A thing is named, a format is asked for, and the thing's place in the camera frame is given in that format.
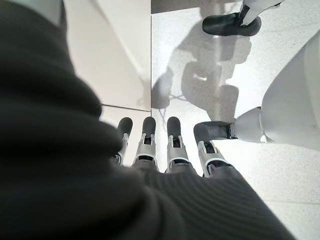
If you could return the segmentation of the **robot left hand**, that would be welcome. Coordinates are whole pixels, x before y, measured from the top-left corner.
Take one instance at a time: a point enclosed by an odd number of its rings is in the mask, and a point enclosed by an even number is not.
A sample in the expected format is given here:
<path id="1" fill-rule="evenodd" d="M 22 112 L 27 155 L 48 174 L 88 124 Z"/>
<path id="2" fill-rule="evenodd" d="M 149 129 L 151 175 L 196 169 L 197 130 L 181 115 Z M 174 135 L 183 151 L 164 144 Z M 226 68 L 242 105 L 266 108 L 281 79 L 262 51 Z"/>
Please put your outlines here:
<path id="1" fill-rule="evenodd" d="M 231 164 L 208 178 L 181 160 L 119 165 L 101 113 L 75 74 L 63 1 L 1 1 L 1 239 L 293 239 Z"/>

